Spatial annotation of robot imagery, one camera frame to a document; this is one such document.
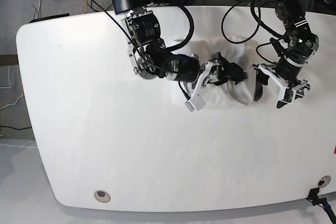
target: circular hole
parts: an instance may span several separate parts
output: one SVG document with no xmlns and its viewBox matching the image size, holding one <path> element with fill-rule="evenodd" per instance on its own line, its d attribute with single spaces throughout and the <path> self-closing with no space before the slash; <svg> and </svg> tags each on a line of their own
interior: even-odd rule
<svg viewBox="0 0 336 224">
<path fill-rule="evenodd" d="M 97 194 L 100 197 L 105 197 L 105 193 L 103 191 L 98 191 Z"/>
<path fill-rule="evenodd" d="M 103 190 L 95 191 L 94 198 L 101 203 L 108 203 L 111 200 L 111 196 Z"/>
<path fill-rule="evenodd" d="M 327 185 L 329 185 L 331 181 L 331 177 L 328 175 L 328 176 L 324 176 L 323 178 L 320 179 L 320 181 L 317 183 L 318 187 L 319 188 L 323 188 L 323 187 L 326 187 Z"/>
</svg>

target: metal bracket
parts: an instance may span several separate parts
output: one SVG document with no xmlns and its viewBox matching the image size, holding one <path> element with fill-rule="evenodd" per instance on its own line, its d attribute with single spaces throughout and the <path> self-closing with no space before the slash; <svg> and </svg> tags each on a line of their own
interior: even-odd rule
<svg viewBox="0 0 336 224">
<path fill-rule="evenodd" d="M 310 90 L 310 85 L 308 84 L 307 80 L 300 81 L 299 84 L 289 90 L 287 81 L 279 79 L 274 74 L 274 65 L 259 64 L 257 66 L 254 66 L 254 68 L 256 70 L 262 71 L 265 75 L 270 76 L 271 79 L 280 88 L 278 94 L 278 101 L 280 102 L 293 104 L 296 98 L 303 98 L 305 96 L 303 92 L 304 89 Z"/>
<path fill-rule="evenodd" d="M 200 96 L 199 92 L 201 91 L 202 86 L 206 84 L 205 81 L 207 77 L 209 76 L 213 65 L 214 63 L 211 61 L 208 61 L 205 64 L 205 69 L 203 73 L 201 73 L 200 77 L 198 78 L 195 89 L 193 90 L 193 93 L 191 94 L 190 99 L 185 103 L 191 112 L 193 112 L 194 110 L 198 111 L 205 105 L 205 102 Z"/>
</svg>

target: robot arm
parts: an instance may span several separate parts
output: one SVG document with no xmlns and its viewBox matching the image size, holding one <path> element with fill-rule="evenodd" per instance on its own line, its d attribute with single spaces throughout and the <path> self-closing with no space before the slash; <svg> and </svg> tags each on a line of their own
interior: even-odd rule
<svg viewBox="0 0 336 224">
<path fill-rule="evenodd" d="M 221 85 L 227 81 L 239 83 L 246 79 L 246 73 L 235 63 L 228 62 L 220 53 L 200 63 L 198 56 L 176 55 L 172 51 L 182 48 L 191 39 L 194 22 L 183 6 L 178 6 L 188 17 L 190 32 L 180 44 L 166 48 L 161 38 L 161 27 L 152 11 L 146 8 L 152 0 L 112 0 L 115 14 L 125 14 L 122 20 L 128 40 L 128 55 L 135 74 L 144 79 L 167 78 L 171 81 L 192 83 L 192 90 L 186 87 L 183 93 L 190 111 L 201 109 L 205 102 L 199 92 L 207 84 Z"/>
<path fill-rule="evenodd" d="M 145 79 L 156 77 L 168 80 L 192 83 L 194 89 L 187 92 L 186 105 L 193 110 L 199 110 L 204 101 L 198 95 L 201 87 L 208 83 L 221 85 L 228 80 L 236 83 L 246 79 L 246 73 L 234 63 L 227 62 L 220 54 L 213 55 L 211 61 L 201 64 L 197 57 L 175 55 L 174 50 L 182 48 L 191 39 L 193 33 L 192 16 L 183 6 L 179 6 L 190 21 L 188 37 L 180 44 L 166 48 L 161 38 L 160 23 L 152 11 L 146 9 L 153 4 L 153 0 L 112 0 L 115 13 L 125 14 L 123 27 L 131 40 L 128 41 L 128 55 L 135 74 Z M 278 17 L 284 23 L 286 33 L 280 36 L 265 24 L 262 27 L 272 35 L 288 43 L 285 49 L 279 40 L 271 39 L 275 51 L 280 57 L 278 62 L 270 65 L 259 64 L 253 67 L 257 70 L 255 101 L 262 96 L 263 85 L 267 85 L 271 77 L 280 87 L 278 108 L 295 99 L 304 96 L 304 89 L 310 89 L 306 80 L 298 80 L 297 76 L 309 57 L 318 49 L 318 37 L 309 28 L 308 22 L 298 0 L 278 0 L 281 13 Z"/>
<path fill-rule="evenodd" d="M 255 101 L 261 98 L 262 85 L 267 85 L 271 77 L 280 86 L 277 108 L 282 108 L 288 103 L 294 103 L 297 98 L 303 98 L 304 89 L 310 89 L 308 82 L 298 80 L 297 76 L 310 56 L 318 50 L 319 39 L 311 32 L 298 0 L 277 1 L 281 9 L 277 15 L 286 28 L 285 35 L 278 38 L 284 39 L 288 47 L 285 49 L 278 40 L 272 38 L 270 42 L 280 57 L 279 61 L 272 65 L 254 65 L 257 70 Z M 254 5 L 251 5 L 251 12 L 256 19 Z"/>
</svg>

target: table top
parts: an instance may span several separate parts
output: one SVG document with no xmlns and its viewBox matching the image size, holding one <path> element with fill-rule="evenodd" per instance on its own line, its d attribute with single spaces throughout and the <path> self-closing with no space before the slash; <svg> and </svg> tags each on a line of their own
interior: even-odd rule
<svg viewBox="0 0 336 224">
<path fill-rule="evenodd" d="M 228 8 L 189 7 L 193 40 L 222 36 Z M 167 46 L 186 36 L 178 8 L 153 10 Z M 273 9 L 262 15 L 284 32 Z M 243 208 L 306 198 L 325 175 L 332 180 L 321 192 L 336 191 L 336 17 L 307 13 L 307 20 L 320 48 L 299 75 L 312 87 L 304 99 L 277 110 L 278 89 L 269 85 L 251 106 L 193 113 L 172 102 L 182 96 L 176 82 L 134 75 L 126 38 L 106 14 L 23 26 L 17 34 L 22 82 L 57 200 L 119 211 Z M 255 26 L 246 7 L 225 22 L 229 36 L 248 37 Z M 269 38 L 260 29 L 247 47 Z M 260 51 L 276 59 L 272 47 Z M 98 202 L 97 190 L 108 192 L 110 202 Z"/>
</svg>

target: white cloth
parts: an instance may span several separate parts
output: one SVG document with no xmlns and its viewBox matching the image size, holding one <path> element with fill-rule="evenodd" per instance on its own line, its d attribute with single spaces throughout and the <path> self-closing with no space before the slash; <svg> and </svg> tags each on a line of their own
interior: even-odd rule
<svg viewBox="0 0 336 224">
<path fill-rule="evenodd" d="M 243 38 L 232 37 L 233 41 L 241 41 Z M 215 38 L 210 40 L 190 41 L 184 48 L 177 50 L 174 54 L 184 54 L 190 56 L 197 54 L 200 63 L 211 60 L 213 54 L 220 52 L 229 62 L 238 64 L 245 72 L 248 73 L 248 79 L 235 85 L 234 82 L 227 83 L 217 87 L 213 84 L 207 84 L 206 88 L 200 92 L 206 105 L 202 109 L 225 108 L 230 105 L 247 106 L 253 102 L 255 89 L 255 70 L 251 70 L 254 63 L 255 53 L 252 48 L 246 44 L 234 45 L 227 42 L 224 38 Z M 171 92 L 174 104 L 183 105 L 185 98 L 183 95 L 175 96 L 178 85 L 174 85 L 174 91 Z"/>
</svg>

